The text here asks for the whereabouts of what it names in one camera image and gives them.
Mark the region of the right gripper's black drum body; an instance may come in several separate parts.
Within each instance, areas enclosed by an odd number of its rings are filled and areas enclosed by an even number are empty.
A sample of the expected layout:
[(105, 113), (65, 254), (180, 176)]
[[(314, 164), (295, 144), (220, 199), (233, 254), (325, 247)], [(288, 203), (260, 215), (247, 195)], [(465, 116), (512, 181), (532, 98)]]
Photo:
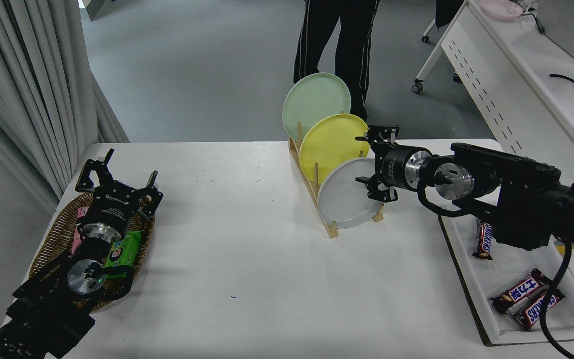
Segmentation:
[(406, 176), (406, 166), (414, 151), (411, 146), (375, 144), (375, 174), (387, 187), (414, 191)]

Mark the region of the left gripper's black drum body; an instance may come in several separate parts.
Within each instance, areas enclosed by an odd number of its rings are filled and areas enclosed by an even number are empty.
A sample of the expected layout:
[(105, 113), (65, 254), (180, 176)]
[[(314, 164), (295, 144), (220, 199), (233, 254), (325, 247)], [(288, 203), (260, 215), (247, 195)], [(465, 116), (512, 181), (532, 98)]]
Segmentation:
[(122, 182), (106, 182), (93, 190), (86, 216), (85, 235), (125, 235), (135, 214), (149, 219), (149, 206), (142, 200), (149, 196), (148, 186), (136, 189)]

